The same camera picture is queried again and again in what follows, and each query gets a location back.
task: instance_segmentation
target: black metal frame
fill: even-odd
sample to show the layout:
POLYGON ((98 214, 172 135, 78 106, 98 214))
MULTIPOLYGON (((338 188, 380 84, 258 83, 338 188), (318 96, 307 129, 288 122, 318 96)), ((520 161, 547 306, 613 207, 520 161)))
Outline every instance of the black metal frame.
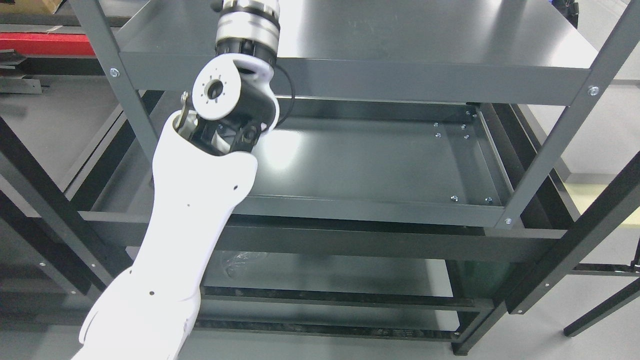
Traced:
MULTIPOLYGON (((85 14, 94 10, 101 13, 96 1, 86 4, 74 1, 74 4, 76 10, 83 10, 85 14)), ((630 6, 637 10, 639 5, 634 1, 630 6)), ((608 50, 598 57, 595 64, 597 66, 594 66, 598 71, 593 69, 589 77, 593 80, 593 84, 600 85, 602 90, 610 82, 615 73, 614 70, 619 68, 617 65, 621 65, 622 60, 619 59, 619 54, 625 54, 632 49, 630 41, 621 39, 624 39, 625 32, 636 34, 637 26, 633 21, 626 21, 622 23, 622 27, 624 28, 622 30, 626 30, 617 28, 617 32, 612 35, 613 41, 607 41, 608 50)), ((103 37, 103 42, 107 46, 115 44, 104 19, 90 30, 92 40, 103 37)), ((122 71, 122 62, 117 56, 118 49, 102 51, 104 56, 101 58, 110 61, 108 64, 103 64, 105 69, 116 66, 122 71)), ((127 105, 129 109, 134 109, 138 115, 146 115, 143 111, 144 106, 141 106, 141 102, 138 101, 138 93, 127 77, 112 79, 112 85, 119 94, 133 95, 131 96, 133 100, 121 98, 121 101, 129 101, 127 105)), ((592 83, 585 83, 580 90, 580 95, 574 101, 574 106, 565 111, 563 117, 568 120, 564 119, 560 125, 564 127, 562 133, 565 135, 555 137, 553 140, 548 139, 547 141, 555 145, 552 149, 546 146, 547 153, 561 152, 566 136, 572 136, 575 133, 566 130, 579 127, 586 113, 595 104, 595 97, 585 95, 591 85, 592 83)), ((458 331, 235 322, 217 319, 199 319, 198 325, 233 331, 446 341, 453 344, 455 354, 465 355, 507 311, 525 313, 563 276, 580 271, 580 266, 577 270, 574 269, 576 264, 638 207, 640 153, 574 223, 571 211, 563 202, 561 189, 558 183, 554 182, 556 176, 553 172, 549 176, 545 175, 546 180, 541 181, 542 187, 537 192, 534 189, 538 178, 544 173, 539 170, 551 168, 552 164, 549 161, 555 160, 548 154, 545 161, 536 156, 542 148, 534 136, 531 136, 531 130, 522 119, 522 114, 518 113, 515 106, 510 105, 485 104, 481 109, 485 116, 491 118, 488 121, 489 131, 503 159, 511 184, 522 187, 522 183, 526 183, 527 191, 520 193, 518 201, 514 202, 511 208, 515 210, 525 208, 523 205, 527 199, 531 199, 521 216, 522 222, 528 229, 501 231, 461 226, 234 216, 225 228, 217 248, 218 250, 446 259, 450 265, 448 266, 449 280, 454 292, 452 298, 268 289, 203 289, 205 299, 214 297, 256 302, 450 309, 458 311, 461 324, 458 331), (528 192, 536 195, 529 198, 528 192), (498 246, 502 249, 499 253, 494 251, 498 246), (515 265, 491 299, 470 299, 464 296, 462 282, 457 279, 458 275, 453 270, 457 261, 494 261, 515 265)), ((138 133, 148 134, 143 139, 143 148, 146 149, 146 155, 150 156, 150 149, 153 149, 154 144, 152 136, 154 132, 150 124, 144 121, 145 119, 146 117, 140 117, 138 119, 140 121, 134 126, 139 127, 138 133)), ((140 244, 148 219, 132 218, 127 214, 96 214, 91 211, 79 213, 57 189, 4 121, 0 121, 0 132, 3 134, 3 141, 0 142, 0 172, 42 217, 41 221, 35 219, 29 221, 38 224, 52 241, 66 243, 84 266, 90 269, 101 282, 97 286, 104 288, 104 285, 112 280, 119 270, 128 265, 129 258, 123 247, 140 244), (125 240, 117 236, 123 232, 127 234, 125 240)), ((113 162, 96 161, 92 166, 95 167, 92 171, 100 175, 86 176, 86 179, 98 179, 99 183, 103 183, 102 176, 109 173, 106 169, 112 167, 113 162)), ((93 195, 88 196, 87 201, 80 203, 87 205, 91 203, 92 198, 93 195)), ((10 222, 4 217, 0 225, 12 227, 17 234, 24 230, 16 225, 15 221, 10 222)), ((60 279, 61 276, 65 277, 65 274, 65 272, 52 273, 52 276, 58 279, 62 286, 68 288, 69 283, 60 279)), ((83 289, 82 282, 76 286, 79 290, 83 289)), ((625 288, 614 298, 605 302, 605 305, 579 320, 580 324, 576 325, 576 328, 583 329, 586 325, 593 323, 594 319, 620 307, 628 299, 637 295, 635 291, 634 287, 625 288)), ((575 334, 577 331, 570 330, 568 333, 575 334)))
POLYGON ((580 334, 600 320, 613 314, 616 310, 640 297, 640 279, 636 279, 612 297, 580 317, 571 325, 564 328, 564 335, 570 338, 580 334))
MULTIPOLYGON (((499 120, 500 123, 513 121, 513 119, 506 116, 499 120)), ((114 139, 122 139, 119 142, 124 142, 128 147, 131 140, 129 128, 126 126, 114 126, 113 130, 105 136, 104 141, 97 147, 94 156, 87 162, 89 166, 83 170, 82 174, 76 177, 76 181, 70 186, 70 188, 76 188, 76 190, 82 188, 82 186, 88 186, 93 189, 90 192, 91 195, 82 196, 79 199, 73 197, 73 195, 77 196, 79 192, 68 193, 67 195, 72 199, 71 203, 67 202, 64 206, 59 206, 56 209, 73 208, 73 205, 82 205, 82 208, 86 209, 92 205, 92 201, 95 200, 98 194, 96 189, 104 186, 105 177, 108 178, 113 166, 117 163, 117 161, 112 161, 113 159, 99 161, 105 158, 106 154, 109 154, 106 149, 114 146, 114 139), (99 174, 99 176, 88 176, 91 173, 99 174)), ((500 145, 501 154, 510 153, 518 159, 522 157, 518 150, 514 149, 512 143, 505 145, 508 146, 500 145)), ((30 161, 33 164, 35 160, 28 154, 26 149, 22 147, 21 151, 28 155, 30 160, 26 161, 30 161)), ((123 153, 119 152, 116 158, 120 159, 122 155, 123 153)), ((541 197, 540 203, 551 203, 558 200, 559 197, 557 196, 541 197)), ((51 199, 47 198, 44 201, 50 202, 51 199)), ((537 207, 540 211, 544 211, 545 208, 549 207, 537 207)), ((76 214, 79 214, 84 219, 83 226, 89 225, 105 245, 114 249, 140 245, 148 222, 147 218, 134 218, 125 214, 93 213, 91 211, 80 211, 79 213, 76 212, 76 214)), ((51 219, 44 217, 40 222, 37 220, 34 219, 33 221, 38 222, 40 225, 43 225, 43 223, 48 224, 51 221, 51 219)), ((562 229, 553 229, 548 222, 539 229, 500 230, 450 225, 233 215, 218 242, 216 250, 392 258, 435 258, 446 259, 449 263, 457 261, 495 261, 531 264, 543 257, 563 234, 564 231, 562 229), (502 251, 495 252, 494 249, 497 247, 500 247, 502 251)), ((86 254, 79 253, 79 255, 86 257, 86 254)), ((455 291, 454 296, 451 298, 441 298, 268 289, 204 287, 202 290, 204 299, 389 308, 419 307, 421 309, 457 311, 460 327, 456 331, 230 322, 206 318, 199 319, 197 325, 228 331, 284 332, 318 336, 446 341, 452 343, 455 354, 465 355, 491 326, 506 313, 504 298, 517 283, 516 280, 522 277, 521 269, 523 268, 527 267, 516 267, 516 271, 513 272, 512 276, 505 282, 500 291, 495 294, 493 299, 469 299, 464 296, 462 291, 455 291)), ((450 272, 452 288, 458 286, 456 284, 459 282, 457 276, 450 272)), ((35 315, 23 316, 22 321, 25 319, 31 319, 32 322, 41 322, 35 315)))
POLYGON ((634 282, 565 327, 564 335, 572 338, 640 297, 640 240, 638 240, 636 255, 630 265, 580 263, 569 274, 638 277, 634 282))

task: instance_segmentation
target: metal shelf frame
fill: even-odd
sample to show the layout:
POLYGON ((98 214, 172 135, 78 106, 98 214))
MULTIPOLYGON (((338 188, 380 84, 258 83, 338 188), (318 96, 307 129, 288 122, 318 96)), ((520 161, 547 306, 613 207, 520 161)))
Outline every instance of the metal shelf frame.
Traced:
MULTIPOLYGON (((202 65, 211 59, 214 51, 211 39, 201 34, 201 24, 215 24, 217 15, 198 4, 150 1, 114 36, 98 0, 72 0, 71 3, 105 73, 110 74, 109 80, 122 108, 127 117, 132 119, 131 125, 145 155, 151 160, 157 144, 157 133, 150 125, 137 89, 183 91, 190 88, 190 79, 193 79, 202 65), (192 19, 189 22, 192 25, 183 24, 181 19, 192 19)), ((553 7, 539 1, 517 5, 503 2, 497 10, 491 10, 490 2, 478 0, 468 9, 467 6, 456 7, 458 10, 464 10, 463 15, 457 15, 461 17, 460 21, 467 20, 477 26, 463 26, 460 31, 451 32, 454 36, 452 38, 433 37, 435 40, 426 44, 437 49, 457 50, 441 55, 437 55, 438 51, 419 50, 390 53, 389 49, 393 49, 391 45, 380 45, 378 40, 371 40, 375 32, 392 29, 385 22, 388 21, 388 17, 381 20, 371 12, 356 13, 349 6, 341 6, 341 2, 338 1, 330 4, 323 1, 324 6, 320 6, 320 1, 315 0, 301 3, 302 7, 306 7, 303 15, 307 16, 304 19, 309 24, 300 21, 292 24, 294 20, 283 16, 283 26, 289 26, 290 33, 287 34, 286 29, 283 30, 281 44, 284 45, 281 45, 283 49, 279 54, 282 58, 281 64, 287 67, 301 84, 298 86, 301 88, 301 95, 343 98, 355 96, 359 99, 385 101, 566 105, 536 159, 527 169, 498 217, 495 227, 503 229, 511 228, 514 220, 530 203, 640 38, 640 24, 635 21, 640 16, 640 5, 637 1, 632 1, 627 6, 618 25, 594 58, 591 51, 593 49, 569 23, 554 13, 553 7), (338 8, 347 12, 340 21, 353 17, 353 20, 348 20, 348 24, 353 24, 354 28, 357 28, 358 24, 369 24, 371 34, 366 37, 358 32, 345 32, 342 35, 346 38, 344 47, 342 44, 333 48, 328 46, 329 35, 335 36, 340 33, 332 32, 327 26, 322 27, 319 21, 311 21, 308 19, 308 13, 313 12, 314 17, 324 19, 338 8), (493 19, 479 18, 478 13, 492 15, 493 19), (479 31, 478 26, 482 28, 483 21, 493 21, 491 24, 496 27, 493 32, 485 33, 493 38, 484 41, 473 35, 479 31), (504 36, 503 32, 532 31, 531 21, 538 25, 541 22, 545 24, 535 27, 535 31, 542 32, 541 36, 504 36), (322 31, 329 31, 329 34, 323 37, 322 31), (309 39, 294 38, 294 32, 308 34, 309 39), (489 47, 491 53, 497 55, 474 56, 473 50, 477 48, 471 47, 471 41, 464 42, 462 36, 471 37, 473 41, 489 47), (519 41, 526 43, 517 47, 519 41), (465 44, 471 48, 442 44, 448 42, 465 44), (522 51, 522 48, 527 46, 534 47, 533 51, 544 56, 528 56, 525 53, 523 57, 518 58, 513 53, 514 49, 522 51), (359 57, 362 56, 360 53, 370 58, 359 57), (338 79, 349 79, 349 83, 337 81, 338 79), (430 83, 438 86, 425 86, 430 83)), ((435 2, 432 6, 444 6, 443 9, 448 9, 444 3, 449 2, 435 2)), ((382 11, 384 7, 378 5, 378 2, 373 2, 371 7, 382 11)), ((286 9, 286 6, 294 5, 284 1, 283 9, 286 9)), ((421 5, 412 5, 408 1, 398 4, 401 10, 406 10, 403 13, 405 15, 420 10, 414 8, 415 6, 421 5)), ((395 25, 400 26, 399 31, 412 32, 433 33, 437 26, 445 26, 442 21, 430 25, 433 28, 412 28, 410 21, 399 23, 395 25)), ((438 36, 445 36, 444 33, 436 32, 438 36)))

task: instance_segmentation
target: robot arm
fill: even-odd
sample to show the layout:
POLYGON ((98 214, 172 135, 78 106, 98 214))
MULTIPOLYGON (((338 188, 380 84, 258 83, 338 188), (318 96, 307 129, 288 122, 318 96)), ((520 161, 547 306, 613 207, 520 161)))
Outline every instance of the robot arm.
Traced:
POLYGON ((279 11, 277 0, 222 3, 217 55, 166 121, 154 154, 154 205, 138 256, 93 305, 74 360, 177 358, 218 237, 253 186, 250 152, 277 125, 269 82, 279 11))

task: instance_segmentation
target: bolt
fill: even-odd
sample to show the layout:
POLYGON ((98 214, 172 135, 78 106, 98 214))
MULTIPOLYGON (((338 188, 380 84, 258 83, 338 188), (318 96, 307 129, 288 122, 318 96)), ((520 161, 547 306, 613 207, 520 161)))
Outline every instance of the bolt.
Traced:
POLYGON ((589 95, 596 96, 600 93, 600 88, 597 86, 589 86, 589 90, 587 91, 589 92, 589 95))

